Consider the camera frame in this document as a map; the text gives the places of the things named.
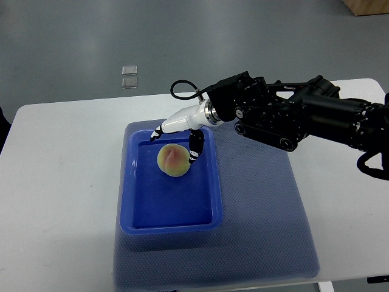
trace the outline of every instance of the small transparent square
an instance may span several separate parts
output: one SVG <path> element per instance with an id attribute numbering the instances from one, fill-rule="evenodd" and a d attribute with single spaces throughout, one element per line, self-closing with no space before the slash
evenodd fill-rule
<path id="1" fill-rule="evenodd" d="M 138 78 L 136 77 L 123 78 L 122 89 L 137 88 L 137 87 L 138 87 Z"/>
<path id="2" fill-rule="evenodd" d="M 138 68 L 136 65 L 127 65 L 123 66 L 122 68 L 122 75 L 127 76 L 127 75 L 136 75 L 138 72 Z"/>

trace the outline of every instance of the gray floor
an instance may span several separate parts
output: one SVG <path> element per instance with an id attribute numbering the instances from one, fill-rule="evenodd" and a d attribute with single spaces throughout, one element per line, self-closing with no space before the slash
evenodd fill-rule
<path id="1" fill-rule="evenodd" d="M 389 15 L 355 17 L 341 0 L 0 0 L 0 106 L 12 122 L 26 104 L 168 93 L 182 78 L 203 88 L 243 71 L 267 82 L 373 78 L 388 92 L 388 32 Z M 137 89 L 121 89 L 125 64 L 138 65 Z"/>

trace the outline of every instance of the white table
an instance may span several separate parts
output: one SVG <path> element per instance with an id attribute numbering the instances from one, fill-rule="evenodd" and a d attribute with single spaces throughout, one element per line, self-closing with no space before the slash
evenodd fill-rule
<path id="1" fill-rule="evenodd" d="M 384 101 L 374 80 L 334 84 L 342 98 Z M 196 102 L 163 94 L 22 107 L 0 155 L 0 290 L 114 291 L 124 130 Z M 361 154 L 316 137 L 289 154 L 321 266 L 306 282 L 389 274 L 389 182 L 360 173 Z"/>

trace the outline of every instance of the blue textured mat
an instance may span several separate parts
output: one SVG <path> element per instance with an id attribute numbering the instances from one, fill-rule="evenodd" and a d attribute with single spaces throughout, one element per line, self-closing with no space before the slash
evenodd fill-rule
<path id="1" fill-rule="evenodd" d="M 212 128 L 224 213 L 218 228 L 138 237 L 121 230 L 128 137 L 162 121 L 131 123 L 125 131 L 114 251 L 117 291 L 315 277 L 320 267 L 287 153 L 239 137 L 232 124 Z"/>

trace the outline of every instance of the black robotic arm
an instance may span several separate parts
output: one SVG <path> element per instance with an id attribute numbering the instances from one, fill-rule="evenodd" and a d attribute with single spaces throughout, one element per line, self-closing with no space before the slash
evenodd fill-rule
<path id="1" fill-rule="evenodd" d="M 178 83 L 188 83 L 196 93 L 177 96 Z M 291 91 L 284 99 L 277 92 Z M 223 79 L 203 90 L 192 82 L 178 80 L 171 86 L 177 99 L 199 98 L 199 105 L 181 109 L 154 130 L 150 141 L 164 133 L 190 130 L 191 163 L 199 157 L 204 138 L 200 127 L 217 127 L 236 118 L 236 132 L 244 137 L 286 151 L 294 151 L 298 143 L 313 135 L 346 144 L 365 153 L 357 162 L 358 169 L 370 176 L 389 180 L 389 94 L 385 103 L 362 99 L 340 99 L 340 88 L 321 75 L 306 83 L 267 84 L 263 77 L 250 77 L 243 72 Z M 207 93 L 209 100 L 202 97 Z M 382 169 L 372 169 L 367 160 L 381 153 Z"/>

